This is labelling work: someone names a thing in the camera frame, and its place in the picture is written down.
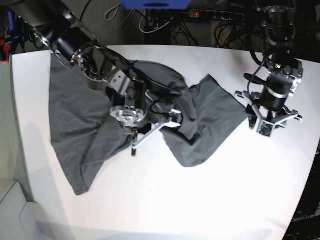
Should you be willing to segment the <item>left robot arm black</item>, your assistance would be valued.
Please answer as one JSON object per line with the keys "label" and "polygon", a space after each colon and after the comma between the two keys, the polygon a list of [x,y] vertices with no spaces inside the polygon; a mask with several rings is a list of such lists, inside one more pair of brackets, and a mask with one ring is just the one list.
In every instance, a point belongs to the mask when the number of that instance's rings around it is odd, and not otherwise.
{"label": "left robot arm black", "polygon": [[256,0],[254,3],[264,29],[263,59],[259,66],[265,67],[269,76],[262,80],[255,73],[245,74],[250,84],[262,85],[263,90],[262,93],[246,91],[242,96],[258,119],[263,119],[260,107],[264,107],[268,112],[265,120],[270,123],[302,121],[296,110],[289,110],[285,105],[295,94],[304,72],[302,62],[294,57],[296,3],[293,0]]}

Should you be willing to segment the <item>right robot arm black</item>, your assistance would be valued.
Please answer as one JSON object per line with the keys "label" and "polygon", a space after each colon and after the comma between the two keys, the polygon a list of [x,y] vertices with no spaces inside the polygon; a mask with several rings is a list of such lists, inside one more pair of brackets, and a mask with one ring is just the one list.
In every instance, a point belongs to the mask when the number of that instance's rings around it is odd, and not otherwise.
{"label": "right robot arm black", "polygon": [[150,80],[134,62],[100,45],[61,0],[2,0],[0,5],[20,16],[62,65],[78,66],[89,88],[104,91],[112,102],[109,114],[124,127],[136,131],[151,126],[146,99]]}

